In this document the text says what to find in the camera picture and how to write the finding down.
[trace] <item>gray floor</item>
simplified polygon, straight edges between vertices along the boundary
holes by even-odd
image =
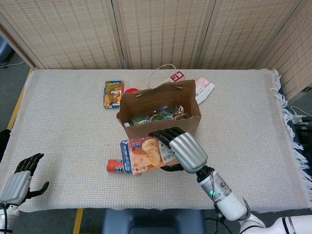
[[[19,63],[21,58],[14,55],[9,63]],[[0,129],[5,129],[19,98],[29,68],[26,64],[12,66],[6,69],[0,68]],[[272,225],[275,220],[282,216],[308,215],[311,210],[295,210],[277,213],[256,214],[267,226]],[[214,211],[205,211],[206,217],[215,217]],[[71,234],[73,232],[76,217],[75,209],[49,210],[33,213],[21,212],[15,234]],[[100,233],[104,209],[85,209],[82,219],[80,233]],[[239,233],[239,224],[226,221],[226,225],[233,234]],[[215,233],[215,222],[207,220],[207,233]],[[219,234],[227,234],[228,231],[219,225]]]

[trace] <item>textured tablecloth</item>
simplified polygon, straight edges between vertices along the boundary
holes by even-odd
[[[121,158],[119,143],[127,136],[118,110],[103,108],[106,80],[123,80],[125,89],[148,87],[151,70],[36,70],[24,97],[0,164],[0,191],[17,164],[44,153],[31,189],[49,181],[48,190],[27,200],[26,212],[60,208],[194,208],[212,202],[196,175],[155,170],[138,176],[109,174],[106,163]],[[233,192],[252,210],[280,211],[311,207],[304,159],[294,153],[280,105],[276,73],[269,70],[182,70],[187,79],[205,77],[215,84],[200,105],[195,135]],[[159,70],[156,87],[174,74]]]

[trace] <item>black cable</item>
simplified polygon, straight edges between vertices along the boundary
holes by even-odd
[[[228,228],[228,226],[226,226],[224,223],[222,223],[220,220],[218,220],[218,218],[205,218],[205,220],[214,220],[214,221],[216,221],[216,224],[219,222],[229,231],[230,234],[233,234],[231,232],[231,230]]]
[[[8,230],[8,214],[6,213],[6,207],[3,203],[0,202],[0,206],[4,210],[4,234],[6,234]]]

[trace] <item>robotic arm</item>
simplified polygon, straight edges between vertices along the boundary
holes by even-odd
[[[38,191],[30,191],[29,185],[37,168],[39,160],[44,154],[36,154],[21,161],[14,174],[10,176],[0,196],[0,234],[12,233],[14,224],[19,216],[18,206],[33,197],[43,194],[49,182]]]
[[[197,175],[197,181],[210,199],[220,220],[238,221],[240,234],[310,234],[312,215],[279,218],[270,228],[250,213],[244,203],[232,193],[229,185],[211,167],[206,166],[207,154],[190,133],[179,128],[151,132],[167,147],[173,149],[183,169]]]

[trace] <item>paper bag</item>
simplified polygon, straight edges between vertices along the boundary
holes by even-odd
[[[195,81],[184,80],[177,83],[164,83],[154,89],[125,93],[120,100],[120,111],[117,119],[123,126],[129,139],[146,137],[150,132],[171,127],[179,127],[185,132],[194,134],[201,119],[199,106],[195,100]],[[163,106],[173,106],[179,102],[187,118],[179,120],[159,120],[124,126],[124,123],[137,116],[159,110]]]

